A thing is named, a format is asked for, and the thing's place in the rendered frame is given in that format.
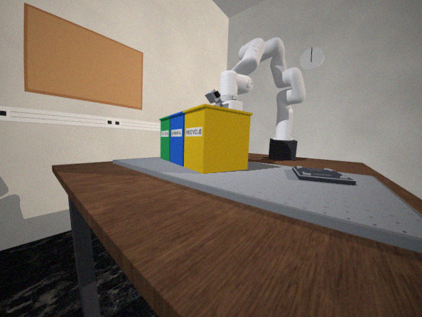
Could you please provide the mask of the green open bin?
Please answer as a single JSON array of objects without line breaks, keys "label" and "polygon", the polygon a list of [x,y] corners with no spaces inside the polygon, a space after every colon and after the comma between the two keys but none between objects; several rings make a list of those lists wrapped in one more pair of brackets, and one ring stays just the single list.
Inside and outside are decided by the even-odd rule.
[{"label": "green open bin", "polygon": [[159,120],[161,120],[161,159],[170,161],[171,118],[166,116]]}]

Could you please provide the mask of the yellow recycling bin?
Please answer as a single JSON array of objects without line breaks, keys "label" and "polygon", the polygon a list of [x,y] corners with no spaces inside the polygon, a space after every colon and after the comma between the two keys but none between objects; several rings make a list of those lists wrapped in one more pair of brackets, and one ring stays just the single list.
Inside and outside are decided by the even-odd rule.
[{"label": "yellow recycling bin", "polygon": [[208,104],[183,113],[184,167],[202,174],[247,169],[253,113]]}]

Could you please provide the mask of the blue bin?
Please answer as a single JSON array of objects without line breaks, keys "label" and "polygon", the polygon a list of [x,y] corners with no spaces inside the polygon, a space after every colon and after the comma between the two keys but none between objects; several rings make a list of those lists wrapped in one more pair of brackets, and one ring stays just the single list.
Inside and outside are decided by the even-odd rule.
[{"label": "blue bin", "polygon": [[183,111],[170,115],[171,151],[170,162],[184,166],[184,114]]}]

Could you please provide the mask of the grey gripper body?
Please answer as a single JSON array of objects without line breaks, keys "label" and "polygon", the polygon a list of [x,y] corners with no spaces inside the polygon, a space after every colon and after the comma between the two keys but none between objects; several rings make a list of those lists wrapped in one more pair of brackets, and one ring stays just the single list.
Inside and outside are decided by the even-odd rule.
[{"label": "grey gripper body", "polygon": [[229,108],[229,109],[235,109],[235,110],[239,110],[242,111],[242,102],[240,101],[235,101],[235,100],[230,100],[230,101],[226,101],[222,103],[225,108]]}]

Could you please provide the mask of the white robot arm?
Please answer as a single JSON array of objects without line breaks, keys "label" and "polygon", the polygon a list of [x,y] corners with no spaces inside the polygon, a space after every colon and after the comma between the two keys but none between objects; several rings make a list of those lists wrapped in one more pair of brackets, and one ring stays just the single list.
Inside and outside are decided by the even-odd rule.
[{"label": "white robot arm", "polygon": [[242,46],[239,50],[240,62],[232,70],[221,73],[220,93],[214,89],[205,96],[210,103],[237,101],[237,95],[248,93],[253,87],[253,82],[247,75],[256,70],[260,62],[271,57],[270,68],[276,87],[292,87],[277,94],[277,123],[273,139],[292,141],[291,104],[302,103],[306,98],[306,91],[301,71],[295,67],[290,69],[286,67],[285,47],[280,38],[275,37],[266,42],[261,38],[255,38]]}]

